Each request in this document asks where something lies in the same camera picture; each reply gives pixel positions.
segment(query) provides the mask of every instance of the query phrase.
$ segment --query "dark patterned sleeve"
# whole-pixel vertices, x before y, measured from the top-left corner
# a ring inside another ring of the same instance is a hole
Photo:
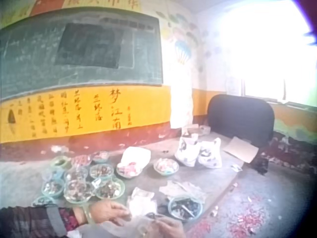
[[[0,237],[63,237],[78,227],[71,208],[9,207],[0,210]]]

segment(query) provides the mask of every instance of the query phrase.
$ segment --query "chalkboard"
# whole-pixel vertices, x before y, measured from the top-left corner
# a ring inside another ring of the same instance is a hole
[[[111,8],[72,8],[2,30],[1,98],[73,85],[161,85],[159,20]]]

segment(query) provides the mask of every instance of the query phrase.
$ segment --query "window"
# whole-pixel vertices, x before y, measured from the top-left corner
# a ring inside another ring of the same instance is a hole
[[[226,62],[244,95],[317,107],[317,46],[291,0],[232,8],[221,28]]]

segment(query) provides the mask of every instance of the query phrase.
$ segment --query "hot air balloon painting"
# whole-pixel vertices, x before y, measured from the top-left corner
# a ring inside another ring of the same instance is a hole
[[[177,61],[181,64],[185,64],[192,56],[192,51],[184,41],[176,41],[175,50]]]
[[[176,40],[179,40],[179,41],[186,40],[185,33],[181,29],[179,29],[178,27],[173,28],[173,35],[174,35]]]

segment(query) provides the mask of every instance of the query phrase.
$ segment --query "bangle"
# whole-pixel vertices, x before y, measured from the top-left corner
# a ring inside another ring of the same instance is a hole
[[[89,211],[89,204],[85,204],[82,206],[83,210],[84,210],[84,213],[85,213],[85,216],[86,216],[86,219],[87,219],[87,222],[88,224],[95,224],[95,221],[94,219],[92,218],[91,216],[91,213]]]

